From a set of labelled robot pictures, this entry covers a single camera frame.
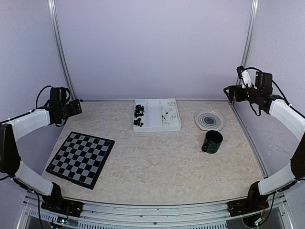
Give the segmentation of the black and silver chessboard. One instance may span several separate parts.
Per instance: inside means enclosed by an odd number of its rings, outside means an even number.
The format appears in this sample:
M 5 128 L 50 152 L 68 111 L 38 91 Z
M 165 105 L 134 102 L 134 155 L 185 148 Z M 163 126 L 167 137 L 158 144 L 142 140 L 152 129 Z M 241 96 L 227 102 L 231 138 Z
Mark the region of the black and silver chessboard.
M 46 172 L 93 190 L 115 141 L 70 132 Z

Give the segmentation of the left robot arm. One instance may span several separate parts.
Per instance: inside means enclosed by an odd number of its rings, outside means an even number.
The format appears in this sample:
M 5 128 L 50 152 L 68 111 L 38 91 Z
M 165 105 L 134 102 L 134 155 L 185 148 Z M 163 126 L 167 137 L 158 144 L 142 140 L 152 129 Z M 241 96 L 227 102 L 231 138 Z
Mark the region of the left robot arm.
M 56 212 L 67 207 L 59 185 L 44 179 L 29 168 L 21 159 L 17 141 L 43 127 L 65 125 L 68 118 L 81 114 L 81 101 L 71 100 L 71 92 L 66 87 L 48 86 L 50 97 L 43 106 L 34 109 L 0 124 L 0 171 L 12 178 L 21 187 L 42 196 Z

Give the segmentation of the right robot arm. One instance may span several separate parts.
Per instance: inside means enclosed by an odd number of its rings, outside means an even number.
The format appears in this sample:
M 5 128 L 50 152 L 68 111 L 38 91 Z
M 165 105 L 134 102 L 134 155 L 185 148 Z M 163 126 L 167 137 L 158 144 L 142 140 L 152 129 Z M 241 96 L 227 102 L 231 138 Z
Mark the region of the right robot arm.
M 305 116 L 288 102 L 271 73 L 239 66 L 237 77 L 224 93 L 249 128 L 264 174 L 249 187 L 242 203 L 253 212 L 274 193 L 305 182 Z

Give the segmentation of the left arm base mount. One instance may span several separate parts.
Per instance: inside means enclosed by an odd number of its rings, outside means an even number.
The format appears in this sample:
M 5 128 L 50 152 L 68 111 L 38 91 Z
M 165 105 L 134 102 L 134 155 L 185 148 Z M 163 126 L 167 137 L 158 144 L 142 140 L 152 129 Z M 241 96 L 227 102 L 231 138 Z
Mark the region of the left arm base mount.
M 51 212 L 66 215 L 68 217 L 72 216 L 79 218 L 83 208 L 83 203 L 69 199 L 63 199 L 60 203 L 56 201 L 44 200 L 41 208 Z

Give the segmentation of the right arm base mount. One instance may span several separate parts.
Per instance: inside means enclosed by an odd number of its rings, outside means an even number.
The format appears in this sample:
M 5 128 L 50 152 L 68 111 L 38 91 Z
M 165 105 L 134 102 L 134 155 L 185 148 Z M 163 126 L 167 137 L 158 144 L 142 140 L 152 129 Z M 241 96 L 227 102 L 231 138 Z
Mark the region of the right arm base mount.
M 235 217 L 235 216 L 240 216 L 263 210 L 263 208 L 268 208 L 269 204 L 267 201 L 249 204 L 246 199 L 241 199 L 241 200 L 229 201 L 227 203 L 227 206 L 230 217 Z

